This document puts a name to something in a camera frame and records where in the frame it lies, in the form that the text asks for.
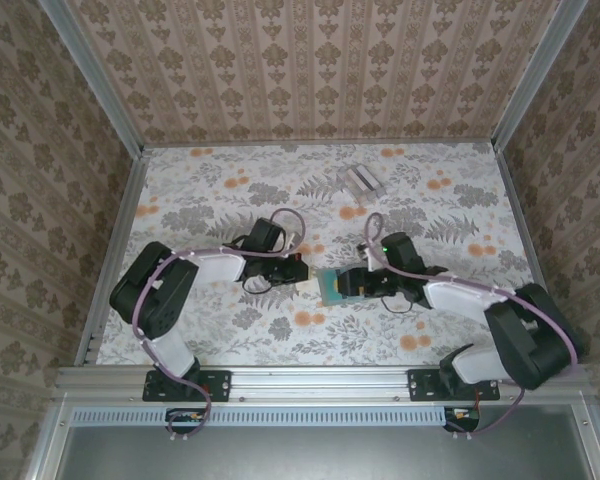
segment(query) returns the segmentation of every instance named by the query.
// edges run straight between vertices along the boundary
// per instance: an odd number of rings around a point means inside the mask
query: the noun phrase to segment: wall
[[[73,363],[130,158],[35,1],[0,1],[0,479]]]
[[[600,0],[505,153],[549,288],[589,344],[600,401]]]
[[[490,137],[558,0],[70,0],[152,145]]]

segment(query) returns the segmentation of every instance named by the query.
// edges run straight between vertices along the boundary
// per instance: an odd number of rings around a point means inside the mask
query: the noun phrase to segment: vent slot
[[[166,425],[167,407],[80,407],[72,427]],[[241,427],[373,427],[434,426],[446,423],[443,407],[227,407],[211,411],[208,426]],[[174,422],[175,426],[190,425]]]

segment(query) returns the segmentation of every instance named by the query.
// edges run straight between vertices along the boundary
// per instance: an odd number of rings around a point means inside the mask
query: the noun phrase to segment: floral tablecloth
[[[307,222],[301,251],[312,267],[357,262],[364,221],[379,211],[385,232],[407,232],[427,265],[501,286],[531,280],[488,143],[162,148],[145,155],[149,169],[123,272],[150,241],[174,250],[217,246],[290,206]],[[353,164],[366,165],[388,186],[367,208],[334,187],[337,171]],[[297,226],[292,216],[279,221]],[[408,306],[398,298],[387,303],[394,310]],[[324,307],[315,279],[264,295],[249,295],[236,283],[193,289],[180,325],[207,365],[436,363],[488,335],[464,317],[418,306],[402,315],[378,300]],[[113,311],[98,363],[148,363]]]

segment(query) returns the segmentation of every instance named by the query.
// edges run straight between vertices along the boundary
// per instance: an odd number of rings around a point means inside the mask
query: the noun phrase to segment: robotic arm
[[[278,250],[281,256],[255,256],[275,253],[273,248],[281,236],[284,239]],[[244,287],[245,282],[254,277],[263,277],[271,287],[307,280],[309,267],[302,256],[282,253],[293,249],[298,242],[297,234],[287,238],[282,227],[260,218],[249,235],[225,245],[227,253],[212,249],[209,253],[192,255],[188,260],[173,260],[149,289],[138,317],[138,328],[145,337],[142,341],[150,343],[148,348],[157,357],[161,370],[198,383],[200,363],[177,328],[191,287],[219,281],[239,281]],[[171,249],[160,242],[148,244],[115,286],[109,303],[126,323],[132,324],[134,309],[151,275],[172,255]]]
[[[416,276],[453,277],[445,268],[425,267],[404,232],[385,237],[381,244],[388,264],[394,268]],[[533,390],[569,364],[570,353],[563,339],[511,299],[459,283],[406,278],[382,268],[365,246],[359,250],[367,253],[369,266],[338,275],[338,291],[344,297],[380,298],[402,293],[424,308],[464,315],[489,328],[489,341],[465,345],[440,362],[440,380],[452,397],[485,380],[511,379]],[[540,285],[531,283],[509,293],[551,317],[571,340],[577,355],[583,354],[581,340]]]

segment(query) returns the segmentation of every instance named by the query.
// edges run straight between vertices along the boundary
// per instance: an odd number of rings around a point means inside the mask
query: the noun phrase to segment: wire
[[[513,413],[513,411],[518,408],[518,405],[520,405],[520,402],[522,401],[522,399],[524,398],[524,394],[525,394],[526,390],[524,388],[520,388],[520,393],[518,394],[518,396],[516,397],[516,399],[513,401],[513,403],[509,406],[509,408],[507,409],[506,412],[504,412],[502,414],[502,416],[500,418],[498,418],[495,422],[490,423],[489,425],[487,425],[484,428],[481,428],[480,430],[474,430],[473,432],[467,432],[464,428],[462,428],[461,426],[450,422],[447,420],[447,425],[450,425],[451,427],[455,428],[456,430],[458,430],[461,433],[466,433],[467,436],[468,435],[482,435],[483,433],[487,433],[489,430],[493,430],[494,428],[496,428],[498,425],[500,425],[502,422],[504,422],[509,415],[511,415]]]
[[[275,253],[280,253],[282,250],[284,250],[284,246],[287,244],[287,231],[283,228],[282,229],[282,246],[280,247],[279,250],[276,250]]]
[[[264,295],[265,293],[269,292],[269,291],[270,291],[270,290],[273,288],[273,285],[269,285],[269,288],[267,288],[267,289],[265,289],[265,290],[262,290],[261,292],[252,292],[251,290],[247,290],[247,289],[245,288],[245,286],[244,286],[244,284],[245,284],[245,283],[247,283],[247,280],[248,280],[248,279],[247,279],[247,278],[245,278],[245,279],[242,281],[242,290],[244,290],[245,292],[247,292],[247,293],[248,293],[248,294],[250,294],[250,295]]]
[[[209,396],[207,391],[204,390],[203,388],[201,388],[199,385],[175,375],[167,367],[165,367],[164,365],[162,365],[160,363],[158,356],[155,354],[155,352],[153,351],[153,349],[150,346],[151,343],[150,343],[149,339],[146,337],[144,332],[138,326],[139,318],[140,318],[140,311],[142,310],[142,306],[144,305],[144,302],[146,301],[147,295],[149,294],[149,291],[153,287],[153,284],[160,277],[162,272],[178,258],[189,257],[189,256],[193,256],[193,255],[209,255],[209,254],[217,254],[217,253],[226,253],[226,254],[251,256],[251,257],[275,258],[275,257],[282,257],[285,255],[290,255],[290,254],[294,253],[298,249],[298,247],[302,244],[302,242],[304,241],[304,237],[307,233],[307,226],[304,221],[304,218],[302,218],[302,215],[300,215],[300,213],[298,213],[296,210],[293,210],[291,208],[279,208],[278,210],[273,212],[273,214],[270,217],[271,220],[273,220],[273,218],[276,215],[278,215],[282,212],[289,212],[289,213],[295,215],[296,218],[300,221],[300,227],[301,227],[302,233],[300,234],[300,239],[297,242],[298,244],[296,246],[291,247],[286,250],[282,250],[281,252],[277,252],[277,253],[247,252],[247,251],[242,251],[239,249],[234,249],[234,248],[225,247],[225,246],[221,246],[221,247],[217,247],[217,248],[202,248],[202,249],[198,249],[198,250],[192,250],[192,249],[181,250],[179,252],[173,253],[170,257],[167,257],[160,265],[158,265],[156,267],[154,272],[147,279],[147,283],[142,288],[140,295],[138,295],[138,300],[136,301],[136,305],[133,309],[133,314],[131,316],[131,329],[133,331],[134,336],[140,341],[140,345],[142,345],[142,348],[144,349],[144,351],[147,353],[149,358],[151,358],[151,361],[154,363],[155,367],[157,369],[159,369],[166,377],[173,380],[174,382],[181,383],[183,385],[193,388],[198,393],[200,393],[202,395],[202,397],[204,398],[204,401],[205,401],[204,416],[202,417],[202,420],[200,421],[198,426],[195,427],[188,434],[188,436],[192,436],[192,435],[195,435],[196,433],[198,433],[204,427],[204,425],[207,423],[207,421],[209,419],[209,415],[211,414],[211,397]]]
[[[234,245],[234,246],[238,246],[239,242],[242,242],[245,238],[247,238],[248,235],[240,235],[239,237],[234,238],[233,240],[231,240],[230,245]]]
[[[384,309],[385,309],[387,312],[390,312],[390,313],[396,313],[396,314],[399,314],[399,313],[409,313],[409,312],[411,311],[411,309],[413,308],[413,302],[409,302],[409,303],[411,304],[411,305],[409,305],[409,310],[404,310],[404,311],[402,311],[402,312],[399,312],[399,311],[397,311],[397,310],[391,310],[391,309],[390,309],[390,308],[387,306],[387,302],[384,300],[384,297],[380,297],[380,301],[382,302],[382,305],[384,306]]]
[[[478,411],[478,414],[480,414],[480,392],[478,391],[477,388],[476,388],[476,403],[473,404],[473,408],[475,408]]]
[[[169,415],[169,421],[167,422],[167,431],[171,434],[171,440],[175,440],[176,436],[179,435],[178,433],[173,431],[173,421],[178,417],[184,417],[187,415],[197,415],[197,414],[198,414],[198,412],[194,412],[194,411],[189,412],[189,411],[184,411],[184,410],[180,410],[178,412],[171,412],[171,414]],[[189,437],[189,435],[193,435],[194,431],[195,431],[195,429],[192,430],[191,432],[183,433],[182,438],[184,440],[186,440]]]
[[[369,227],[371,225],[371,221],[374,218],[378,220],[378,233],[375,235],[375,237],[371,238],[371,235],[369,234]],[[531,303],[527,302],[526,300],[523,300],[522,298],[517,297],[514,293],[511,293],[502,288],[489,287],[487,285],[483,285],[482,283],[474,282],[473,280],[465,280],[463,278],[449,277],[446,275],[436,275],[436,276],[419,275],[416,273],[405,272],[403,270],[400,270],[400,269],[395,268],[394,266],[390,265],[387,262],[387,260],[382,258],[382,256],[379,255],[373,248],[373,242],[380,236],[380,232],[382,232],[383,224],[384,224],[384,220],[382,218],[382,215],[380,215],[378,212],[374,212],[371,215],[369,215],[369,217],[367,217],[367,221],[364,224],[364,237],[365,237],[367,246],[369,247],[369,254],[371,256],[373,256],[373,258],[375,258],[387,270],[389,270],[390,272],[393,272],[393,273],[397,273],[398,275],[402,275],[403,277],[407,277],[407,278],[415,278],[417,280],[427,280],[427,281],[432,281],[432,282],[457,283],[459,285],[465,285],[467,287],[471,287],[476,290],[481,290],[483,292],[491,292],[491,293],[494,293],[497,295],[502,295],[503,297],[506,297],[509,300],[522,306],[523,308],[529,310],[531,313],[535,314],[536,316],[540,317],[540,319],[542,319],[544,322],[546,322],[547,325],[549,325],[549,327],[551,327],[551,329],[554,332],[556,332],[556,334],[560,337],[560,339],[564,342],[565,346],[567,347],[567,350],[569,351],[569,358],[571,360],[571,368],[573,369],[578,364],[578,354],[576,353],[576,349],[573,345],[573,342],[567,336],[567,334],[564,332],[564,330],[562,330],[560,328],[560,326],[551,317],[549,317],[549,315],[544,313],[542,310],[540,310],[535,305],[532,305]]]

